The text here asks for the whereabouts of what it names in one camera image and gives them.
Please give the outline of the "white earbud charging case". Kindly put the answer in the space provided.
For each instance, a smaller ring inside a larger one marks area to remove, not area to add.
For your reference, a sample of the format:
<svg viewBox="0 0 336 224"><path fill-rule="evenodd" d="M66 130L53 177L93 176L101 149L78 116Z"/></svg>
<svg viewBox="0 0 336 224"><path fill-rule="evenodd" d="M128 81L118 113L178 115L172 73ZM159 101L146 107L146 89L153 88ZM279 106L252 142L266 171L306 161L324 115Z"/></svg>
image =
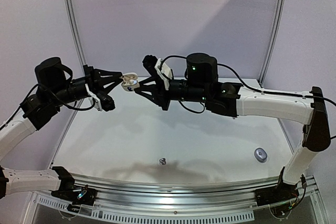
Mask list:
<svg viewBox="0 0 336 224"><path fill-rule="evenodd" d="M121 77L121 86L126 92L133 92L134 89L139 88L138 75L135 72L126 73Z"/></svg>

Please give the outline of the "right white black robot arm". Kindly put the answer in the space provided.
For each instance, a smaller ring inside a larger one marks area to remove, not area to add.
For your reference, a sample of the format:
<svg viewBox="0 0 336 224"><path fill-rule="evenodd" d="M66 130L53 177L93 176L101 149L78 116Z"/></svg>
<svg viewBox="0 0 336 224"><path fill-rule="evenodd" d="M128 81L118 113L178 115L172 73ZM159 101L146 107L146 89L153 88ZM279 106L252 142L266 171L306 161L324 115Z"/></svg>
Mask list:
<svg viewBox="0 0 336 224"><path fill-rule="evenodd" d="M267 90L249 86L242 78L238 82L220 82L220 63L215 57L197 52L184 60L185 77L175 79L165 59L145 56L143 66L150 76L140 81L135 93L164 111L171 101L198 102L212 113L231 118L265 116L301 123L303 138L280 173L280 183L271 190L276 201L284 200L314 157L330 146L332 138L325 105L328 99L322 90L319 87L307 92Z"/></svg>

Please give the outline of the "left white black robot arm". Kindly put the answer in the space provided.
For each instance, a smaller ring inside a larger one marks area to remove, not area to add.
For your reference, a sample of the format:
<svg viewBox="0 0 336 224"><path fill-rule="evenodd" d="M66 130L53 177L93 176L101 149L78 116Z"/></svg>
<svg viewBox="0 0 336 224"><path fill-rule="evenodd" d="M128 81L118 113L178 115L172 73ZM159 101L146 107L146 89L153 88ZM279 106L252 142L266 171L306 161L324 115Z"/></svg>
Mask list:
<svg viewBox="0 0 336 224"><path fill-rule="evenodd" d="M35 67L37 83L31 88L13 115L1 125L1 158L26 137L44 127L60 108L80 111L79 100L88 98L91 109L111 111L115 103L109 92L123 81L121 72L84 66L84 76L73 78L70 68L59 57L44 60ZM47 170L14 171L1 168L1 197L22 191L50 190L67 200L78 195L72 175L63 167Z"/></svg>

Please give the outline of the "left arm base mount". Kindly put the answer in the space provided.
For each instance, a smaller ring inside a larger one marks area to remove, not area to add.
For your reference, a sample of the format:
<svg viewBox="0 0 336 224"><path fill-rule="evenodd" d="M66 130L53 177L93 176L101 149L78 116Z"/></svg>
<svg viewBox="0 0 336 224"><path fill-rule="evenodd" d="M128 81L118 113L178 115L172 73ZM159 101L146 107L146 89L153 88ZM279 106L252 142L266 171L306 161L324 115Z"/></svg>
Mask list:
<svg viewBox="0 0 336 224"><path fill-rule="evenodd" d="M60 180L58 189L51 192L53 197L70 201L73 205L94 205L98 193L96 189L88 185L76 187L75 179L62 166L53 166L51 169L57 173Z"/></svg>

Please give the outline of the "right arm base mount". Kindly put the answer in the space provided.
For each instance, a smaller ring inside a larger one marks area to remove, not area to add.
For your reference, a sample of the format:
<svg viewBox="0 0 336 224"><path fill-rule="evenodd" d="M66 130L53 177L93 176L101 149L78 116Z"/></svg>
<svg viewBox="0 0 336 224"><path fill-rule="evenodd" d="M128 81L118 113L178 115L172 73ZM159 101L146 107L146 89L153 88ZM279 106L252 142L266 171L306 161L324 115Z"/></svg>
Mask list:
<svg viewBox="0 0 336 224"><path fill-rule="evenodd" d="M290 185L286 184L283 180L285 167L282 168L280 175L278 177L277 184L272 187L266 187L262 189L256 189L254 191L255 201L258 207L275 204L278 202L286 201L295 198L293 206L289 207L294 208L299 205L306 195L307 182L305 176L301 175L301 182L303 183L303 195L299 199L299 190L297 184Z"/></svg>

